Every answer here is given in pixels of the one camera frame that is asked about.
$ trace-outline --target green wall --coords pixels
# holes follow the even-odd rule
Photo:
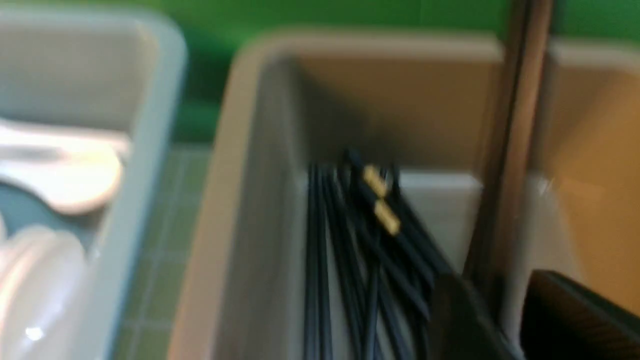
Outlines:
[[[87,3],[87,0],[57,0]],[[376,26],[502,34],[508,0],[91,0],[143,6],[180,24],[190,51],[175,136],[209,141],[234,51],[287,24]],[[557,0],[556,31],[570,37],[640,41],[640,0]]]

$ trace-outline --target metal rod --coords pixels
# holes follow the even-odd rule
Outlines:
[[[484,190],[465,263],[464,275],[480,292],[497,324],[522,210],[553,4],[553,0],[514,2]]]

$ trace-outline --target white object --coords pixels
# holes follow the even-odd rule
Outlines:
[[[64,344],[45,340],[62,338],[60,324],[86,273],[84,249],[73,234],[41,225],[23,229],[7,245],[2,253],[10,253],[10,265],[0,274],[0,359],[51,354]]]
[[[0,213],[0,246],[6,241],[6,224],[4,218]]]
[[[124,159],[129,157],[131,151],[131,139],[121,131],[35,124],[2,117],[0,117],[0,144],[65,149],[103,145],[112,148]]]
[[[104,205],[122,174],[122,164],[109,147],[42,149],[41,154],[25,156],[14,152],[0,145],[0,181],[35,194],[66,215]]]

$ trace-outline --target gray plastic bin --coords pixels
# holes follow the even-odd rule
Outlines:
[[[640,311],[638,56],[558,40],[551,53],[512,336],[534,267]],[[461,270],[501,63],[492,37],[302,32],[246,49],[225,94],[171,359],[301,358],[307,165],[337,161],[348,145],[400,163],[408,198]],[[330,286],[334,356],[348,359],[331,264]]]
[[[170,139],[186,61],[182,35],[145,12],[0,6],[0,49],[0,115],[132,138],[117,196],[90,221],[56,216],[6,188],[0,194],[10,230],[44,222],[74,231],[88,249],[86,286],[65,321],[75,331],[42,340],[70,342],[70,352],[48,358],[107,359]]]

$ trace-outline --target black object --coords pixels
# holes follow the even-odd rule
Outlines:
[[[392,182],[391,182],[391,196],[396,201],[402,202],[402,193],[400,191],[400,169],[396,164],[391,165],[391,173],[392,173]],[[422,282],[418,274],[412,269],[410,266],[406,266],[406,261],[401,256],[396,256],[396,263],[404,270],[404,273],[410,280],[411,285],[423,296],[425,299],[431,298],[431,289],[425,291],[423,288]],[[403,299],[403,308],[404,315],[409,323],[412,333],[413,340],[413,351],[416,359],[426,359],[427,358],[427,336],[426,336],[426,324],[422,322],[419,318],[419,313],[417,313],[414,308],[411,306],[409,302]]]
[[[515,360],[470,282],[441,276],[433,294],[429,360]]]
[[[339,265],[339,276],[343,291],[343,298],[351,301],[345,304],[345,310],[348,313],[352,345],[357,358],[361,358],[361,341],[365,330],[365,286],[360,269],[356,251],[353,248],[353,239],[349,231],[349,224],[344,214],[344,204],[346,199],[341,200],[339,195],[339,186],[336,179],[330,176],[324,184],[327,203],[330,204],[330,227],[332,229],[332,239],[334,239],[334,252],[337,261],[341,261]],[[382,360],[382,351],[377,334],[374,335],[374,358]]]
[[[640,319],[557,272],[538,270],[520,343],[528,360],[640,359]]]
[[[392,263],[391,259],[387,258],[381,251],[380,244],[371,240],[371,235],[367,232],[367,226],[364,224],[364,217],[354,211],[356,205],[354,199],[351,196],[350,190],[352,189],[353,188],[351,187],[349,181],[347,181],[346,177],[344,176],[341,176],[340,179],[337,179],[336,183],[334,183],[333,196],[335,196],[336,200],[338,200],[338,202],[340,203],[340,206],[336,208],[337,214],[342,218],[349,219],[351,225],[356,228],[356,237],[358,238],[358,243],[360,245],[364,245],[366,243],[371,244],[371,249],[368,250],[374,250],[375,254],[369,253],[370,257],[377,256],[376,254],[379,254],[382,257],[378,256],[378,258],[376,259],[378,262],[380,262],[381,259],[384,259],[386,263]],[[387,332],[390,336],[391,347],[394,350],[396,359],[408,359],[408,351],[406,350],[406,345],[403,344],[402,335],[400,333],[400,325],[395,314],[392,298],[389,295],[389,291],[387,290],[387,285],[380,278],[378,280],[378,300],[380,301],[380,309],[385,325],[387,326]],[[377,341],[378,340],[376,339],[376,353],[379,352],[381,354],[381,351],[379,350],[380,346],[377,344]]]
[[[318,246],[319,257],[319,310],[320,310],[320,355],[322,360],[333,359],[333,345],[331,341],[331,311],[329,304],[329,273],[327,265],[327,244],[325,236],[325,223],[326,223],[326,206],[324,205],[324,197],[322,196],[322,186],[326,181],[323,174],[317,175],[316,188],[313,190],[316,192],[317,205],[319,211],[317,214],[316,223],[316,236]]]
[[[367,232],[365,226],[361,221],[358,221],[355,218],[355,215],[352,214],[352,211],[348,211],[348,216],[353,222],[353,227],[355,228],[358,237],[362,240],[369,250],[378,257],[382,267],[385,269],[387,274],[391,277],[391,279],[397,283],[397,285],[404,291],[404,295],[412,302],[412,304],[416,307],[416,309],[420,312],[420,314],[428,320],[429,315],[429,307],[426,301],[422,298],[422,294],[420,294],[409,282],[406,276],[403,274],[402,270],[394,263],[394,261],[384,252],[384,250],[375,245],[371,241],[371,235]]]
[[[318,347],[318,264],[317,264],[317,175],[316,165],[308,169],[307,262],[305,281],[305,360],[320,359]]]
[[[407,240],[410,240],[410,242],[403,244],[405,250],[411,253],[418,253],[422,257],[422,261],[426,261],[436,272],[452,272],[451,266],[434,246],[433,237],[422,227],[417,216],[399,191],[399,183],[393,185],[395,188],[389,191],[384,180],[377,176],[375,170],[373,172],[367,171],[370,169],[367,169],[360,155],[353,149],[347,149],[344,158],[352,169],[352,185],[361,192],[363,199],[370,206],[373,206],[378,199],[384,200],[385,204],[402,221],[403,232],[407,234]],[[392,171],[397,173],[397,168],[392,169]]]
[[[380,244],[382,231],[374,229],[373,244]],[[374,344],[378,324],[378,293],[380,287],[380,260],[375,257],[369,259],[369,286],[367,289],[367,307],[365,316],[365,332],[362,354],[364,360],[374,359]]]

